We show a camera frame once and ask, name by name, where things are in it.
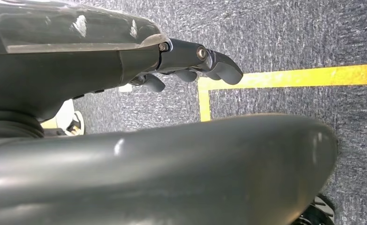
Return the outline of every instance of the shoe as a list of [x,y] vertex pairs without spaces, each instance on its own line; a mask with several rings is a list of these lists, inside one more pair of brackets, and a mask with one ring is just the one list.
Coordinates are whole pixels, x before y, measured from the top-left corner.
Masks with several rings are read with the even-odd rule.
[[84,118],[80,111],[75,111],[73,115],[73,120],[70,125],[66,128],[65,134],[68,136],[78,136],[84,135],[85,133],[85,125]]

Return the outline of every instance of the gray carpet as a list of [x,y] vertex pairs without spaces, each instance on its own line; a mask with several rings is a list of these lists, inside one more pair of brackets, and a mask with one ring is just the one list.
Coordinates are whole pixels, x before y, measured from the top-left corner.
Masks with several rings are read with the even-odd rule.
[[[367,63],[367,1],[81,0],[156,21],[171,37],[231,56],[243,71],[264,72]],[[162,77],[162,93],[117,89],[75,101],[88,133],[199,121],[195,83]],[[331,125],[340,139],[337,168],[324,193],[339,225],[367,225],[367,86],[219,90],[211,117],[280,112]]]

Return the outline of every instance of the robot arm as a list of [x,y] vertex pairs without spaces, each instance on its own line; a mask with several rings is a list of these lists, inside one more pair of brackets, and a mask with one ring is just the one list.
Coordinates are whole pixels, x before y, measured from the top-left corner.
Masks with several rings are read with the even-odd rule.
[[169,39],[148,19],[61,1],[0,1],[0,110],[38,121],[84,94],[196,72],[236,84],[240,68],[203,45]]

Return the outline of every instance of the yellow floor marking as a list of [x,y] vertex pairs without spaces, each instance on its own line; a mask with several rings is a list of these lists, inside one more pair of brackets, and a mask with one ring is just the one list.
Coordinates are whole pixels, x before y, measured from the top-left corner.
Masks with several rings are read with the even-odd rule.
[[210,90],[367,85],[367,65],[244,74],[241,82],[236,85],[200,77],[197,85],[200,119],[209,121],[211,119]]
[[47,120],[43,123],[41,123],[41,126],[44,128],[44,129],[51,129],[51,128],[58,128],[58,124],[56,123],[56,118],[52,118],[50,120]]

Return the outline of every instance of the bolt head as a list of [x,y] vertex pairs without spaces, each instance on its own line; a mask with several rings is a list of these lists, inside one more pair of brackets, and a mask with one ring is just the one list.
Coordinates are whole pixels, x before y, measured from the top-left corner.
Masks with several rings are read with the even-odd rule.
[[160,51],[167,51],[168,50],[168,45],[166,43],[160,43],[158,45],[158,48],[160,49]]
[[197,49],[197,57],[200,59],[200,60],[205,60],[207,58],[207,50],[203,47],[203,46],[200,46],[198,47]]

